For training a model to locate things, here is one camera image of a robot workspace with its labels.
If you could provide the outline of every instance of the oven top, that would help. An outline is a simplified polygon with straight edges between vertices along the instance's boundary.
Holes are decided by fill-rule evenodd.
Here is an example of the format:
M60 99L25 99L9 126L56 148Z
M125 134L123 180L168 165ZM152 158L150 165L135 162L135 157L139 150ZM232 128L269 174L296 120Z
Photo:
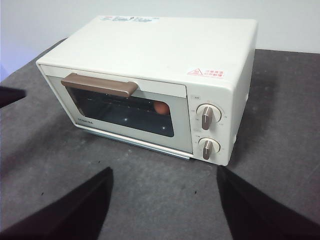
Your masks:
M37 63L165 82L232 82L256 28L251 19L97 16Z

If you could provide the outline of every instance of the black object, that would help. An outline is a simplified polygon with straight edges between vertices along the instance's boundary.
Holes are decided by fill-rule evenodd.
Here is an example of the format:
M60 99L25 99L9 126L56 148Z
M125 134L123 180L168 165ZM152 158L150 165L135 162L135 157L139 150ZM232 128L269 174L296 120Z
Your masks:
M0 240L96 240L108 212L113 171L106 168L58 201L0 234Z
M25 96L25 90L0 86L0 108L23 99Z
M319 240L320 226L271 199L226 167L217 183L235 240Z

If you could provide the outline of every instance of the oven door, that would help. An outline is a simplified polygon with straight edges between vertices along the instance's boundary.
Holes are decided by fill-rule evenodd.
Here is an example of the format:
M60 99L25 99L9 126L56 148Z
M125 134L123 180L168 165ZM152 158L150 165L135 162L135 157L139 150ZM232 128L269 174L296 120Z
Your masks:
M76 73L47 78L77 125L193 152L184 85Z

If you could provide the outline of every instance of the brand logo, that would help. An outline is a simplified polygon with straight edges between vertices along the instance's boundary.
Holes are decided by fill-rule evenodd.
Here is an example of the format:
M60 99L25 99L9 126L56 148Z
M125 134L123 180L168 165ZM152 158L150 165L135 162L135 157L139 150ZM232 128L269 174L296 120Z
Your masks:
M80 118L78 118L78 120L85 122L85 123L88 123L88 124L94 124L92 121L88 121L88 120L84 120L84 119L80 119Z

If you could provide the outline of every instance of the oven base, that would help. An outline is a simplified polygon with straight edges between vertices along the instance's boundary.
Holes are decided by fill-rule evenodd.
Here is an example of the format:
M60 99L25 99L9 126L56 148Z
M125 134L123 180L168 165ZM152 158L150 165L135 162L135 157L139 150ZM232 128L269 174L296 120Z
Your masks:
M107 132L107 131L102 131L102 130L95 129L95 128L90 128L87 126L82 126L82 125L78 125L78 124L75 124L75 126L85 130L88 133L91 133L91 134L94 134L94 135L97 135L100 137L104 137L104 138L108 138L108 139L112 139L112 140L117 140L117 141L120 141L123 143L135 145L135 146L138 146L138 147L141 147L144 149L149 149L152 151L157 151L157 152L167 154L170 156L174 156L174 157L178 157L181 159L189 160L190 158L193 157L193 155L188 152L184 152L184 151L180 151L180 150L176 150L176 149L171 149L171 148L168 148L165 146L160 146L160 145L156 145L153 143L144 142L144 141L130 138L127 136L122 136L119 134L115 134L115 133L111 133L111 132Z

